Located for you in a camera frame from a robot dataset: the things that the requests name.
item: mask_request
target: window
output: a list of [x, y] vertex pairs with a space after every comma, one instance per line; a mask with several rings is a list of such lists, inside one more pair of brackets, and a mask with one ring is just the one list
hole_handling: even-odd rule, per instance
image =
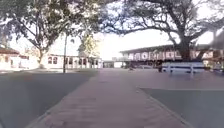
[[82, 59], [79, 59], [79, 65], [82, 65]]
[[9, 62], [9, 57], [8, 57], [8, 56], [5, 57], [5, 62], [6, 62], [6, 63]]
[[69, 64], [72, 64], [73, 58], [69, 58]]
[[48, 64], [52, 64], [52, 57], [48, 57]]
[[177, 56], [181, 56], [179, 51], [177, 51], [176, 54], [177, 54]]
[[68, 64], [68, 58], [65, 58], [65, 64], [66, 65]]
[[83, 65], [86, 65], [86, 59], [83, 60]]
[[53, 64], [58, 64], [58, 58], [57, 57], [54, 57]]

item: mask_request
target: white fence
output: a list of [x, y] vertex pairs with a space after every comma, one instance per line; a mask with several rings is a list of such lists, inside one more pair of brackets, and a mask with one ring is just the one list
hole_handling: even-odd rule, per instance
[[205, 66], [202, 62], [181, 62], [181, 63], [164, 63], [162, 65], [164, 72], [186, 72], [197, 73], [205, 71]]

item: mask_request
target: sidewalk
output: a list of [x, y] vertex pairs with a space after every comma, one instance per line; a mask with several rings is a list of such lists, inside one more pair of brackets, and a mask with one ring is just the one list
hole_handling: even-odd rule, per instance
[[189, 128], [127, 81], [128, 72], [100, 71], [27, 128]]

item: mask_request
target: tree canopy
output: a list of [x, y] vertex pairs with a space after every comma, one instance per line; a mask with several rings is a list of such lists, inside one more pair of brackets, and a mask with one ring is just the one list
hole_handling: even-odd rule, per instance
[[40, 60], [44, 53], [63, 33], [69, 35], [82, 31], [82, 23], [88, 23], [89, 29], [96, 30], [96, 0], [1, 0], [0, 24], [4, 33], [25, 37], [40, 51]]
[[86, 57], [99, 57], [99, 40], [95, 39], [93, 34], [86, 33], [80, 36], [81, 45], [79, 46], [79, 55]]
[[190, 47], [205, 32], [220, 29], [224, 16], [216, 13], [202, 17], [200, 8], [208, 8], [219, 0], [124, 0], [105, 6], [103, 32], [129, 34], [142, 30], [164, 32], [180, 51], [183, 60], [191, 60]]

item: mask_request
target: asphalt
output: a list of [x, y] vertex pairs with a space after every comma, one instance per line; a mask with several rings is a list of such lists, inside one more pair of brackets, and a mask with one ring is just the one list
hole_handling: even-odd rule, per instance
[[1, 74], [0, 122], [4, 128], [24, 128], [94, 74]]
[[223, 128], [224, 91], [142, 89], [195, 128]]

